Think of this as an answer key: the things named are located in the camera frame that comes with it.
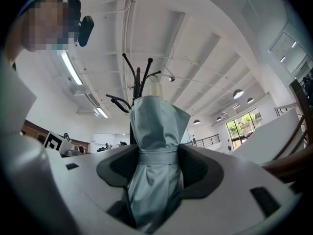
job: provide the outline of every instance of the white ceiling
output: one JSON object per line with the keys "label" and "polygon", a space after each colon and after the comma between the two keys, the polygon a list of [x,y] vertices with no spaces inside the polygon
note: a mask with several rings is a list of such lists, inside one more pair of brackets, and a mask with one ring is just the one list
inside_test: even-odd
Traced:
{"label": "white ceiling", "polygon": [[[232,100],[235,89],[245,89],[256,79],[234,44],[212,26],[188,11],[155,0],[102,0],[82,2],[82,15],[91,15],[95,26],[85,47],[69,47],[69,55],[84,82],[110,117],[125,115],[106,94],[132,100],[134,70],[143,77],[147,60],[150,72],[160,70],[164,100],[190,114],[214,114]],[[60,63],[56,80],[68,81]],[[169,82],[166,66],[176,77]],[[143,91],[147,95],[150,80]]]}

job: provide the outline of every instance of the window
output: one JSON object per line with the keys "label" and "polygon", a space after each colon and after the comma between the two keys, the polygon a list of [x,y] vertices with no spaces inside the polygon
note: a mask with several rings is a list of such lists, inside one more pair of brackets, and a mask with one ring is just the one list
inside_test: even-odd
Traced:
{"label": "window", "polygon": [[258,108],[226,124],[233,149],[236,150],[248,137],[261,126],[261,114]]}

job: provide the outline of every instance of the light blue umbrella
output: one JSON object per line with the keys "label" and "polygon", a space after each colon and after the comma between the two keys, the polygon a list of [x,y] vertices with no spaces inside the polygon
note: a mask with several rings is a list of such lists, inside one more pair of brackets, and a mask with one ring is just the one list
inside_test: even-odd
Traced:
{"label": "light blue umbrella", "polygon": [[139,158],[128,195],[136,227],[153,233],[180,204],[177,149],[190,115],[158,96],[134,101],[131,125]]}

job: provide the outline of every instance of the umbrella strap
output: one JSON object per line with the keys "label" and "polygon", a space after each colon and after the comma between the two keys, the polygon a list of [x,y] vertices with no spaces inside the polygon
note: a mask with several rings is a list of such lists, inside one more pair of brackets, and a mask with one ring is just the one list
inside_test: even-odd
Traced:
{"label": "umbrella strap", "polygon": [[178,147],[169,147],[161,149],[140,149],[139,165],[172,165],[178,164]]}

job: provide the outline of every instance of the railing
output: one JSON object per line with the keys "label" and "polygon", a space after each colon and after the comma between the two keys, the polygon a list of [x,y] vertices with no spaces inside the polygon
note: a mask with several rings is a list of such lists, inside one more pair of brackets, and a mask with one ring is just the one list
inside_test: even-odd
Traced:
{"label": "railing", "polygon": [[296,106],[298,106],[297,103],[292,103],[292,104],[287,104],[287,105],[283,105],[283,106],[280,106],[280,107],[276,107],[274,109],[275,109],[275,112],[276,112],[277,116],[279,117],[280,115],[282,115],[285,112],[287,112],[288,109],[296,107]]}
{"label": "railing", "polygon": [[[308,175],[311,175],[312,172],[313,115],[308,100],[306,99],[305,94],[297,80],[294,80],[290,84],[290,89],[297,101],[296,105],[301,111],[301,119],[294,133],[283,149],[274,158],[274,160],[262,164],[261,166],[285,183],[296,182],[296,184],[298,184],[296,186],[297,190],[300,189],[301,191],[301,189],[305,187],[305,178],[307,178]],[[279,158],[279,156],[286,150],[287,146],[289,146],[291,141],[294,139],[296,136],[295,134],[297,131],[299,131],[301,125],[304,125],[306,130],[303,132],[300,140],[297,142],[288,156]],[[296,152],[296,149],[299,147],[302,141],[306,141],[306,148]]]}
{"label": "railing", "polygon": [[214,136],[211,136],[211,137],[208,137],[205,139],[200,139],[200,140],[188,142],[186,144],[195,145],[195,146],[202,147],[202,148],[207,148],[207,147],[212,146],[212,145],[219,143],[219,142],[220,142],[219,134],[216,134]]}

